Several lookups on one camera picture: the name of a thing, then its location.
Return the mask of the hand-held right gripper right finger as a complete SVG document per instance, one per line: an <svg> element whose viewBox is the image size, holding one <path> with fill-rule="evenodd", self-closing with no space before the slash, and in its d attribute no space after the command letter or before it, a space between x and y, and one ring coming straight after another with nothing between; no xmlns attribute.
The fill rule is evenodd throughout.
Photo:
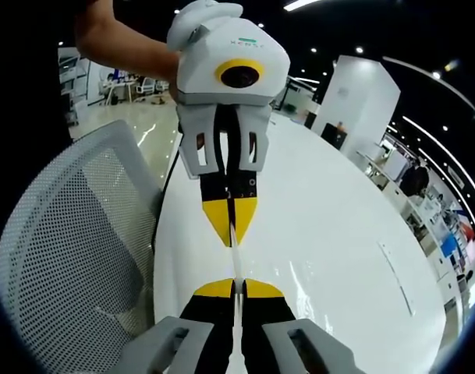
<svg viewBox="0 0 475 374"><path fill-rule="evenodd" d="M310 319L297 319L275 286L243 282L248 373L361 373L352 350Z"/></svg>

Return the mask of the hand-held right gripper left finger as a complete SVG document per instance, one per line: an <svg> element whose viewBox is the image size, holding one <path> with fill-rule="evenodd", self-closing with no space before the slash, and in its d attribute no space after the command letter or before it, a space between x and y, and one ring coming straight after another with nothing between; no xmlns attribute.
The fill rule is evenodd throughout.
<svg viewBox="0 0 475 374"><path fill-rule="evenodd" d="M225 373L232 353L236 282L195 290L181 316L166 316L129 342L110 373Z"/></svg>

